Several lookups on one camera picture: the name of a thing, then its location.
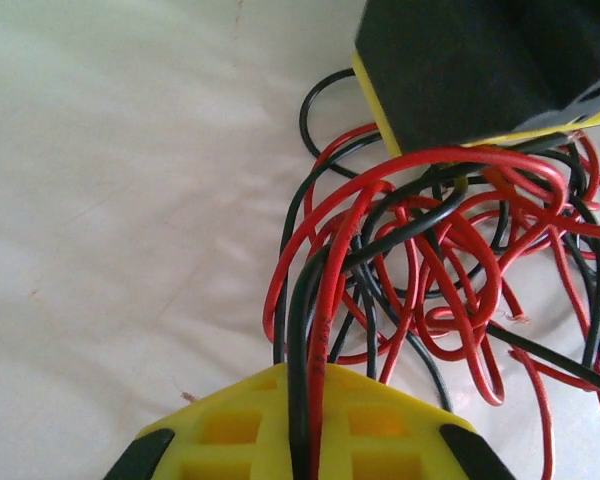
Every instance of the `red wire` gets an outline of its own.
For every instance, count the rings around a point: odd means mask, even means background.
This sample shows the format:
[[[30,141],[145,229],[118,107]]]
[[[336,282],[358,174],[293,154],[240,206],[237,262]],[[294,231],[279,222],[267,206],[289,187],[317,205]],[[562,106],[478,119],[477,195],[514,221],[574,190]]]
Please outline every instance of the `red wire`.
[[[314,168],[325,162],[343,145],[375,129],[374,124],[369,124],[340,136],[320,155]],[[581,163],[589,174],[583,200],[588,206],[594,208],[597,207],[595,197],[600,190],[599,159],[586,137],[580,137],[579,142],[584,150]],[[600,226],[584,223],[575,214],[572,217],[563,215],[565,210],[571,209],[567,204],[567,181],[550,163],[488,147],[436,148],[403,155],[377,165],[348,181],[315,208],[314,187],[311,186],[304,197],[305,218],[282,252],[274,271],[265,300],[263,327],[267,337],[272,340],[275,305],[283,280],[302,243],[310,242],[309,254],[312,255],[330,242],[329,256],[318,289],[316,314],[311,328],[308,352],[312,480],[317,479],[319,468],[325,368],[331,328],[338,307],[344,304],[358,323],[363,328],[367,327],[365,313],[345,291],[346,277],[341,273],[351,239],[363,218],[377,204],[375,197],[393,190],[394,187],[385,181],[387,176],[416,166],[443,164],[449,161],[489,165],[483,170],[483,174],[494,190],[466,198],[456,210],[433,228],[444,261],[438,257],[422,235],[404,243],[408,269],[404,299],[400,299],[394,291],[383,255],[373,259],[387,300],[399,316],[398,325],[391,337],[387,338],[378,333],[379,354],[387,355],[380,381],[384,383],[389,381],[406,333],[411,331],[420,336],[425,347],[433,355],[448,361],[466,361],[482,397],[492,405],[500,405],[504,400],[504,384],[489,337],[486,335],[487,325],[498,312],[501,297],[509,307],[512,320],[526,320],[515,293],[504,281],[503,275],[521,256],[531,255],[547,248],[551,248],[554,252],[556,265],[576,312],[580,330],[584,337],[588,334],[588,313],[573,285],[561,237],[566,232],[572,232],[600,238]],[[538,187],[520,174],[520,171],[530,172],[540,177],[550,185],[550,190]],[[351,197],[353,197],[353,204],[350,208],[336,211]],[[499,216],[499,211],[494,209],[493,205],[494,202],[500,201],[505,201],[510,206],[511,224],[505,252],[497,258],[476,228],[483,222]],[[400,205],[392,207],[390,211],[394,218],[379,226],[374,240],[379,240],[396,228],[412,221],[413,216],[410,213],[412,209],[431,210],[439,204],[439,201],[428,197],[408,197]],[[473,257],[471,262],[478,262],[483,267],[484,279],[477,291],[474,291],[473,282],[469,279],[463,261],[458,256],[460,252],[463,256]],[[582,252],[582,254],[587,259],[594,258],[591,252]],[[460,290],[457,290],[453,283],[451,277],[453,274],[460,282]],[[425,296],[434,284],[442,293],[447,305],[427,310]],[[464,301],[460,296],[461,293],[464,294]],[[435,341],[436,338],[449,333],[456,333],[459,339],[459,345],[452,350],[440,347]],[[522,350],[514,349],[512,356],[523,364],[538,399],[545,458],[542,478],[549,479],[553,474],[553,438],[547,394],[540,374],[575,388],[594,391],[598,395],[599,403],[600,391],[585,381],[531,359]],[[366,362],[367,358],[366,352],[341,356],[339,363],[349,365]],[[595,368],[600,373],[599,359],[596,361]]]

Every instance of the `white surface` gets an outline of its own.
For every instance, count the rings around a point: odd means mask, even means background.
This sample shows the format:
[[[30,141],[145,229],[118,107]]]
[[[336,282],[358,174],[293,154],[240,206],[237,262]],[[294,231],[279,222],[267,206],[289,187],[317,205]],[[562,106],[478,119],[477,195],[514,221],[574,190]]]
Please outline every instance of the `white surface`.
[[[269,365],[262,301],[310,166],[298,106],[348,64],[362,5],[0,0],[0,480],[101,478],[184,405],[179,388],[206,395]],[[369,118],[350,82],[311,121],[327,140]],[[509,277],[534,321],[521,331],[579,352],[550,259]],[[500,409],[465,365],[443,370],[457,412],[538,478],[532,390],[496,348]],[[435,402],[412,357],[393,384]],[[595,398],[549,388],[557,478],[600,478]]]

